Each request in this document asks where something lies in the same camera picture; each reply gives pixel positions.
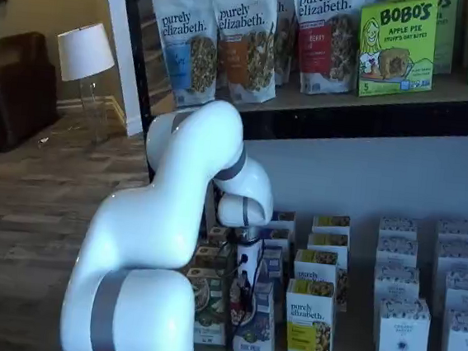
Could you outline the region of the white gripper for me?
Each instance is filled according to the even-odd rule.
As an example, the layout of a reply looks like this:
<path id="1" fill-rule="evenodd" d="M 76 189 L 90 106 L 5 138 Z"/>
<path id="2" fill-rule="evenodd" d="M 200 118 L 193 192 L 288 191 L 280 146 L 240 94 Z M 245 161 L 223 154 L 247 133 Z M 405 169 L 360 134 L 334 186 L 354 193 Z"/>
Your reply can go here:
<path id="1" fill-rule="evenodd" d="M 245 310 L 251 310 L 253 305 L 253 280 L 257 276 L 257 267 L 262 254 L 262 241 L 243 242 L 237 246 L 237 274 L 243 278 L 240 288 L 240 303 Z"/>

